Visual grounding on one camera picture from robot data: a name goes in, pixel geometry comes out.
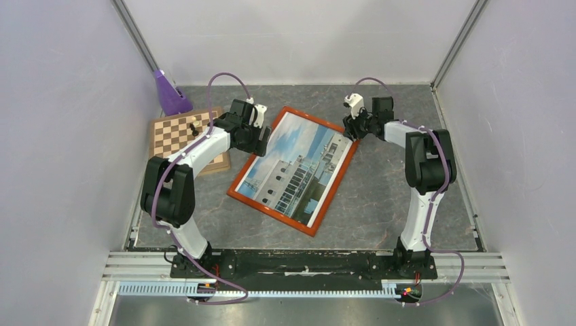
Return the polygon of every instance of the white wall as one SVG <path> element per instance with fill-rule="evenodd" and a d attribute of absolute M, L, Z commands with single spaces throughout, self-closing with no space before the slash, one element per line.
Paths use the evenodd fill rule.
<path fill-rule="evenodd" d="M 527 325 L 573 325 L 576 2 L 490 1 L 439 87 Z"/>
<path fill-rule="evenodd" d="M 111 3 L 0 3 L 0 325 L 86 325 L 158 114 Z"/>
<path fill-rule="evenodd" d="M 177 84 L 429 83 L 474 0 L 126 0 Z M 218 82 L 231 84 L 232 79 Z"/>

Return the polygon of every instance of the black cable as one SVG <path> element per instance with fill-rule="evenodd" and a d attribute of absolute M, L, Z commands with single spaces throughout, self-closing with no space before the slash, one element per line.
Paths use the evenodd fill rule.
<path fill-rule="evenodd" d="M 178 249 L 178 247 L 176 247 L 175 244 L 171 244 L 171 245 L 168 246 L 168 248 L 166 248 L 166 249 L 164 250 L 164 260 L 165 260 L 167 263 L 170 263 L 170 264 L 173 263 L 174 260 L 168 260 L 168 258 L 166 257 L 166 253 L 168 252 L 168 249 L 170 249 L 170 248 L 172 248 L 172 247 Z"/>

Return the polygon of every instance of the orange frame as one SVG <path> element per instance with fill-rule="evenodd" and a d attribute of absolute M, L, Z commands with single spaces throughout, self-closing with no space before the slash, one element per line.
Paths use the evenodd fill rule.
<path fill-rule="evenodd" d="M 298 111 L 298 110 L 293 109 L 291 107 L 283 107 L 282 108 L 282 111 L 280 112 L 280 114 L 278 114 L 278 116 L 276 117 L 276 119 L 272 123 L 272 130 L 276 129 L 276 127 L 278 126 L 278 124 L 282 120 L 282 117 L 284 115 L 286 115 L 287 113 L 292 113 L 294 115 L 298 115 L 300 117 L 303 117 L 304 119 L 310 120 L 312 122 L 316 122 L 317 124 L 320 124 L 322 126 L 328 127 L 330 129 L 333 129 L 333 130 L 336 130 L 338 132 L 341 132 L 341 133 L 344 132 L 344 127 L 342 127 L 342 126 L 332 124 L 328 121 L 319 119 L 317 117 L 314 117 L 312 115 L 309 115 L 309 114 L 301 112 L 301 111 Z M 299 231 L 301 231 L 301 232 L 303 232 L 309 236 L 315 236 L 316 232 L 318 231 L 318 228 L 320 227 L 320 223 L 324 219 L 324 215 L 326 214 L 326 212 L 328 210 L 328 206 L 330 205 L 330 202 L 332 201 L 332 198 L 334 197 L 334 194 L 336 193 L 336 190 L 337 190 L 338 186 L 340 185 L 340 182 L 342 181 L 344 173 L 346 172 L 346 169 L 348 169 L 348 165 L 350 165 L 350 161 L 352 160 L 352 156 L 356 152 L 356 148 L 358 148 L 358 141 L 355 141 L 354 143 L 352 143 L 348 153 L 346 154 L 346 157 L 345 157 L 344 161 L 342 162 L 342 166 L 340 167 L 340 170 L 338 171 L 338 174 L 336 175 L 336 178 L 334 179 L 332 186 L 328 190 L 328 194 L 326 195 L 326 199 L 322 203 L 322 205 L 320 207 L 320 211 L 318 212 L 318 215 L 316 216 L 316 219 L 314 220 L 312 227 L 308 227 L 307 225 L 304 225 L 303 223 L 295 221 L 292 218 L 290 218 L 290 217 L 288 217 L 288 216 L 286 216 L 280 212 L 277 212 L 274 209 L 271 209 L 267 206 L 264 206 L 263 204 L 260 204 L 257 201 L 255 201 L 254 199 L 248 198 L 248 197 L 246 197 L 246 196 L 244 196 L 244 195 L 242 195 L 236 191 L 236 188 L 240 185 L 240 181 L 242 180 L 244 175 L 246 173 L 248 173 L 248 170 L 250 169 L 250 166 L 252 166 L 252 163 L 254 163 L 254 160 L 256 159 L 256 155 L 250 156 L 250 158 L 248 159 L 248 162 L 246 162 L 246 164 L 244 165 L 244 167 L 242 168 L 242 170 L 240 171 L 240 173 L 238 174 L 238 176 L 236 177 L 234 182 L 232 182 L 232 185 L 228 189 L 227 194 L 230 197 L 233 197 L 233 198 L 245 203 L 246 205 L 257 209 L 257 210 L 263 212 L 264 214 L 267 214 L 267 215 L 279 220 L 280 222 L 282 222 L 284 224 L 290 225 L 291 227 L 293 227 L 293 228 L 295 228 L 295 229 L 297 229 L 297 230 L 299 230 Z"/>

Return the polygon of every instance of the framed picture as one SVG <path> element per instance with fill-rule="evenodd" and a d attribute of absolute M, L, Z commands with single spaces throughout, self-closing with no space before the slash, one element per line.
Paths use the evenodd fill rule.
<path fill-rule="evenodd" d="M 344 127 L 284 107 L 264 157 L 251 156 L 228 195 L 314 236 L 358 142 Z"/>

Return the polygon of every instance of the gray floor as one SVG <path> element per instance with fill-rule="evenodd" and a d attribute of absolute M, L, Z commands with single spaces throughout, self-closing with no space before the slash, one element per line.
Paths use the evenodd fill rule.
<path fill-rule="evenodd" d="M 423 299 L 439 296 L 448 287 L 425 285 Z M 402 308 L 387 299 L 252 300 L 206 307 L 183 297 L 119 296 L 110 325 L 503 325 L 490 285 L 461 285 L 454 295 L 417 308 Z"/>
<path fill-rule="evenodd" d="M 440 128 L 428 86 L 391 86 L 395 109 L 415 124 Z M 268 106 L 270 125 L 284 105 L 342 124 L 342 106 L 350 86 L 253 86 L 257 103 Z M 206 88 L 186 87 L 195 107 L 205 108 Z M 359 86 L 370 107 L 371 96 L 386 94 L 378 86 Z M 234 98 L 245 98 L 240 86 L 213 88 L 213 105 L 228 110 Z M 373 136 L 362 140 L 330 208 L 313 238 L 260 213 L 226 195 L 226 190 L 248 159 L 230 152 L 232 168 L 198 177 L 194 219 L 215 248 L 274 249 L 392 249 L 406 223 L 410 191 L 404 177 L 403 149 Z M 167 247 L 172 241 L 152 227 L 144 213 L 137 247 Z M 432 245 L 442 249 L 476 250 L 470 219 L 458 184 L 450 186 L 437 212 Z"/>

